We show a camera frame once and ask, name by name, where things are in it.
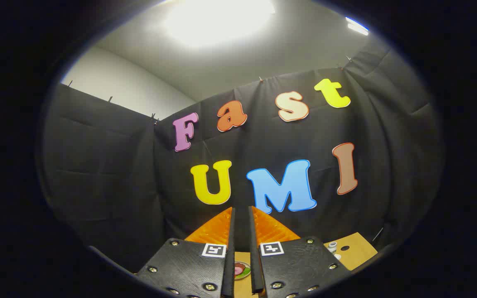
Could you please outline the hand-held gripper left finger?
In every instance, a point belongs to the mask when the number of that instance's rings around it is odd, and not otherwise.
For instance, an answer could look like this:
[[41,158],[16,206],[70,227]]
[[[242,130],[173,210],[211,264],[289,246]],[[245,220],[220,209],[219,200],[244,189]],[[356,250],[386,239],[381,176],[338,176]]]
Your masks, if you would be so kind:
[[166,298],[232,298],[234,223],[230,207],[186,239],[166,240],[135,276]]

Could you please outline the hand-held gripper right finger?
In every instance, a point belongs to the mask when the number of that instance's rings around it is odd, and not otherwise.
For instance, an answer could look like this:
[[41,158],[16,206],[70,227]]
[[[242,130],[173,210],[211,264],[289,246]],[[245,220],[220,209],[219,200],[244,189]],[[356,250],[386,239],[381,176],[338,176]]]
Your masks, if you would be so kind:
[[295,235],[249,207],[252,292],[260,298],[320,298],[352,273],[319,238]]

